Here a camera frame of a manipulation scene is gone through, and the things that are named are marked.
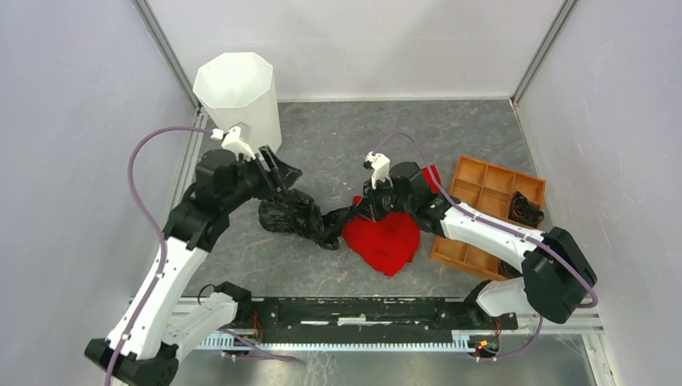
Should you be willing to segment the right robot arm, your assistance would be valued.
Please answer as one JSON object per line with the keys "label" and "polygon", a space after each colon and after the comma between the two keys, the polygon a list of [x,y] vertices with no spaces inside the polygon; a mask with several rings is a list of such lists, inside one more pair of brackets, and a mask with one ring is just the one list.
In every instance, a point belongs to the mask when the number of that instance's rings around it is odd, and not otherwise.
{"label": "right robot arm", "polygon": [[363,166],[372,174],[357,216],[378,221],[406,214],[420,230],[490,253],[520,273],[483,282],[470,293],[473,301],[465,305],[464,315],[471,326],[484,328],[496,317],[526,312],[563,324],[576,309],[598,304],[596,274],[563,228],[524,228],[476,210],[442,187],[432,191],[426,179],[433,172],[415,162],[392,166],[382,154],[369,154]]}

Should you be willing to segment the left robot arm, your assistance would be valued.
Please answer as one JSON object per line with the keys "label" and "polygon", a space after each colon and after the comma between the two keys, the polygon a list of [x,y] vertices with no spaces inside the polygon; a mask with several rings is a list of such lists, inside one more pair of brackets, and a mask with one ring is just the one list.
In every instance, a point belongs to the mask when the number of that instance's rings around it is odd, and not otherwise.
{"label": "left robot arm", "polygon": [[210,150],[195,180],[162,229],[160,249],[119,323],[84,354],[105,370],[105,383],[169,385],[188,353],[221,327],[246,326],[254,315],[250,291],[224,282],[184,318],[171,321],[189,280],[230,225],[230,214],[252,199],[289,190],[302,172],[268,146],[252,159]]}

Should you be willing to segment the black plastic trash bag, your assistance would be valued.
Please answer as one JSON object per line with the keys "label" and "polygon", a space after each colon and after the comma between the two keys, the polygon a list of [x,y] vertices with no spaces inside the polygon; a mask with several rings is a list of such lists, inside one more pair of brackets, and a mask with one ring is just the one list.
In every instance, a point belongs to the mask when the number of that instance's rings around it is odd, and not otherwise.
{"label": "black plastic trash bag", "polygon": [[311,196],[290,189],[262,200],[258,206],[258,219],[268,232],[294,234],[323,249],[337,250],[343,229],[355,217],[358,206],[355,203],[322,214]]}

